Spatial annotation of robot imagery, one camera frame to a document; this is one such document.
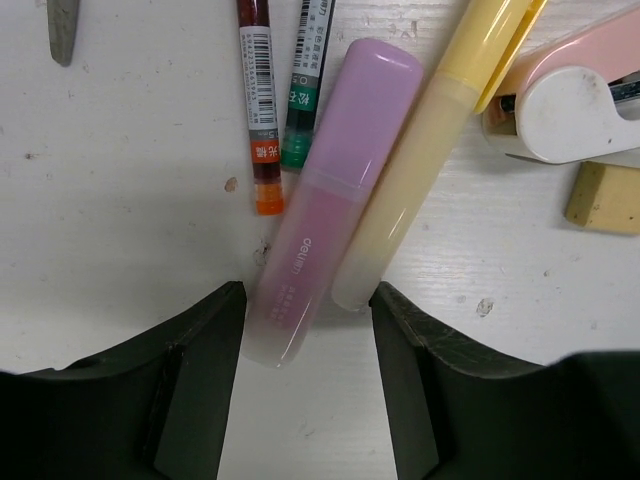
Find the pink highlighter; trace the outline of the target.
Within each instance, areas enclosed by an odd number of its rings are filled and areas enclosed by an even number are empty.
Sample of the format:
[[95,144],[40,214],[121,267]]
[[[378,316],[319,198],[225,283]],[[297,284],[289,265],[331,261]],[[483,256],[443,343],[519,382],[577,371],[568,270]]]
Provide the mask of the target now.
[[249,301],[242,354],[281,367],[299,351],[421,84],[413,55],[348,48]]

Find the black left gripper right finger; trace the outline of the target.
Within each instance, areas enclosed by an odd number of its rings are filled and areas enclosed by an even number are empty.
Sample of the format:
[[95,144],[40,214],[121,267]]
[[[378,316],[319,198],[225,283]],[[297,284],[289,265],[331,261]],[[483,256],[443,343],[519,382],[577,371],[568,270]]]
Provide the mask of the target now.
[[389,283],[370,301],[401,479],[635,479],[639,355],[549,365],[481,344]]

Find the yellow highlighter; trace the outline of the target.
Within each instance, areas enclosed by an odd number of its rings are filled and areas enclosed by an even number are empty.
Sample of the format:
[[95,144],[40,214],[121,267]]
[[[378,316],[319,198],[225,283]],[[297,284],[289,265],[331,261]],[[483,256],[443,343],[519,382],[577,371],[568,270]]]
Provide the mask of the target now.
[[367,304],[467,121],[487,107],[544,7],[542,1],[468,4],[343,257],[331,292],[337,305]]

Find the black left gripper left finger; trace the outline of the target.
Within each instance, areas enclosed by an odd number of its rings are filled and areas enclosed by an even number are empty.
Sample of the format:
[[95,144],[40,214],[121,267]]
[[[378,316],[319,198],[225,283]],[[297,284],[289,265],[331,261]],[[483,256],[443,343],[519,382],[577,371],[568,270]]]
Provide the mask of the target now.
[[1,376],[5,479],[214,479],[243,333],[231,281],[61,370]]

